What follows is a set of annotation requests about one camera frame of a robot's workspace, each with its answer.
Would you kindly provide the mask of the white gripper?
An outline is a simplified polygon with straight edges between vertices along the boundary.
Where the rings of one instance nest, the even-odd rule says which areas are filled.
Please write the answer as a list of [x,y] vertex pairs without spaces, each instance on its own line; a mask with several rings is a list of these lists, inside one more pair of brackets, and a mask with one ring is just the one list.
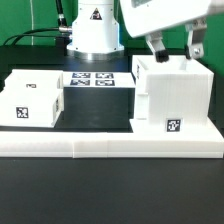
[[131,37],[147,34],[146,43],[158,63],[169,60],[160,31],[189,21],[185,25],[188,32],[186,58],[204,56],[203,39],[207,23],[205,18],[199,17],[206,16],[211,5],[212,0],[120,0],[128,33]]

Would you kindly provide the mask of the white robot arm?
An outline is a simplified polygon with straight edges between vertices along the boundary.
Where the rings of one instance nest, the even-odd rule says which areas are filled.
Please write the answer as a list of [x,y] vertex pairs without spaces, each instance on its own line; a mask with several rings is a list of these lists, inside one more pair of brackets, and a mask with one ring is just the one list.
[[169,60],[162,31],[177,25],[185,25],[188,32],[186,57],[199,58],[204,54],[206,17],[214,11],[214,0],[79,0],[68,51],[92,59],[124,50],[114,16],[115,1],[120,3],[129,35],[143,36],[156,61]]

